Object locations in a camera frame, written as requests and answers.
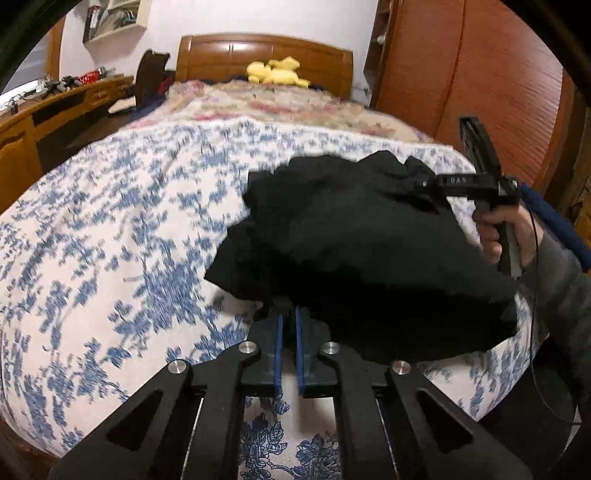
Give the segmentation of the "grey sleeved right forearm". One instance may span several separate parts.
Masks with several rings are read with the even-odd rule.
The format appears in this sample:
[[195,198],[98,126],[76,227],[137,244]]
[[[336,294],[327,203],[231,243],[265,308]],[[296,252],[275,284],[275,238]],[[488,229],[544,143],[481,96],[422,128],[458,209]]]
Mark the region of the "grey sleeved right forearm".
[[537,294],[535,312],[558,347],[565,383],[584,415],[590,413],[590,248],[575,228],[532,187],[519,187],[528,216],[542,222],[539,248],[522,279]]

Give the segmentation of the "person right hand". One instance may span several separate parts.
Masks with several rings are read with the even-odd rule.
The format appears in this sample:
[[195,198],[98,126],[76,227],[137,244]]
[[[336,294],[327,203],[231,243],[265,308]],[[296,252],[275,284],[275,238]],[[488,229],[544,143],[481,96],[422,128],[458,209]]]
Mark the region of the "person right hand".
[[483,257],[489,264],[497,264],[504,251],[500,243],[500,234],[496,229],[502,223],[513,230],[521,267],[526,269],[536,257],[544,230],[522,205],[503,205],[489,212],[477,209],[473,214],[473,220],[483,247]]

